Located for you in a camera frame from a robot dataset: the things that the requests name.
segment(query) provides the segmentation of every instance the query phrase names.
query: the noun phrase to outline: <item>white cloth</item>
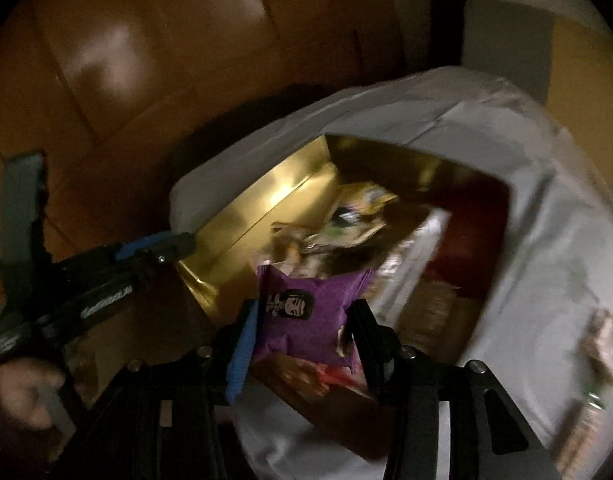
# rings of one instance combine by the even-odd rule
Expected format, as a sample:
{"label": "white cloth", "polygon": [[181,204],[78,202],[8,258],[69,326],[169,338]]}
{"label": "white cloth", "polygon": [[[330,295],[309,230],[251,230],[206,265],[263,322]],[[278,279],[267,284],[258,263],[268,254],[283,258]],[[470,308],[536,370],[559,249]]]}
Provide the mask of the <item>white cloth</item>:
{"label": "white cloth", "polygon": [[[497,280],[462,363],[486,362],[548,446],[589,376],[578,346],[591,311],[601,305],[613,313],[612,199],[571,135],[506,80],[463,68],[349,89],[257,130],[181,179],[171,191],[173,230],[197,230],[323,134],[407,146],[509,184]],[[613,394],[607,400],[605,426],[580,479],[591,478],[613,446]],[[260,478],[383,475],[383,463],[325,441],[259,384],[235,408]]]}

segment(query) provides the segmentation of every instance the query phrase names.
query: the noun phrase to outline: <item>metal bolt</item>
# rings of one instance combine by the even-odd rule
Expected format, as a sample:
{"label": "metal bolt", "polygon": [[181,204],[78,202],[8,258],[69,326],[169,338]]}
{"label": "metal bolt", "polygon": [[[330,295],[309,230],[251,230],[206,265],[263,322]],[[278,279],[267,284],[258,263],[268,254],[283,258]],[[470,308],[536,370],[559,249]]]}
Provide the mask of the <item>metal bolt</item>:
{"label": "metal bolt", "polygon": [[403,345],[400,348],[400,357],[404,359],[415,359],[416,352],[412,346]]}
{"label": "metal bolt", "polygon": [[126,365],[126,368],[128,369],[129,372],[137,372],[142,367],[143,364],[144,364],[144,361],[141,361],[139,359],[133,359],[132,361],[128,363],[128,365]]}
{"label": "metal bolt", "polygon": [[476,374],[483,374],[487,370],[486,365],[481,361],[470,361],[468,366]]}
{"label": "metal bolt", "polygon": [[213,355],[213,349],[210,346],[201,346],[196,350],[196,352],[198,353],[199,357],[202,357],[202,359],[208,359],[211,357],[211,355]]}

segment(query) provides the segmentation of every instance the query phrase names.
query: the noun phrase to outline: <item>cartoon face logo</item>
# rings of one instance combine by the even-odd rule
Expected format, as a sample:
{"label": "cartoon face logo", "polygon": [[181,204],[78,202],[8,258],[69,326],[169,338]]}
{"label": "cartoon face logo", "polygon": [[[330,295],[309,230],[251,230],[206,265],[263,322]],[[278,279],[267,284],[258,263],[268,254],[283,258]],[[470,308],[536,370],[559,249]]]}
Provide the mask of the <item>cartoon face logo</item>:
{"label": "cartoon face logo", "polygon": [[272,316],[306,320],[311,317],[315,300],[308,290],[290,288],[271,294],[267,299],[266,311]]}

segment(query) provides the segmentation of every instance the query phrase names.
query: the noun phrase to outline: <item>purple packet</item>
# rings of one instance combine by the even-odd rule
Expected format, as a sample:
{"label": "purple packet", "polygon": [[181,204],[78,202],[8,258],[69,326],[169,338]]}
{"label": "purple packet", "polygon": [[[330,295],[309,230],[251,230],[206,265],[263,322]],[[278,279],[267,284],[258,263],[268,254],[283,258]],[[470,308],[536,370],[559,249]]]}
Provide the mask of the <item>purple packet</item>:
{"label": "purple packet", "polygon": [[338,333],[347,322],[347,308],[365,290],[372,272],[360,270],[320,280],[290,278],[271,265],[258,267],[260,305],[266,311],[253,360],[281,352],[355,371],[357,352],[340,355]]}

